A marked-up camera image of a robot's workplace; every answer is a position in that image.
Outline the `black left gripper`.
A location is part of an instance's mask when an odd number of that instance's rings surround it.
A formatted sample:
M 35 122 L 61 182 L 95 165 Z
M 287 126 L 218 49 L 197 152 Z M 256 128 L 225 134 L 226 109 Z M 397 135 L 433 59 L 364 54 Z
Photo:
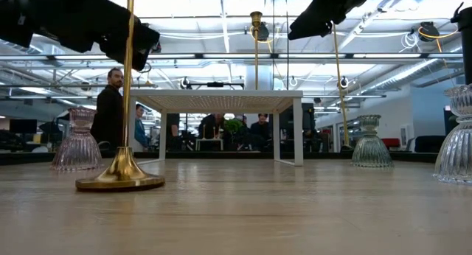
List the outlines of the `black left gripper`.
M 134 19 L 132 68 L 141 71 L 157 50 L 160 33 Z M 76 52 L 90 51 L 98 43 L 107 57 L 124 63 L 128 11 L 109 0 L 35 0 L 35 34 Z

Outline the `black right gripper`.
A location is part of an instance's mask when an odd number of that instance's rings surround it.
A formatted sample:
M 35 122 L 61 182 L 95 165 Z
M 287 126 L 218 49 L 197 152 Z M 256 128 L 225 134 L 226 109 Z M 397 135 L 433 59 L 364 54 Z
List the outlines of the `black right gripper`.
M 313 0 L 289 26 L 290 41 L 314 36 L 324 37 L 331 33 L 333 24 L 340 24 L 346 14 L 366 0 Z

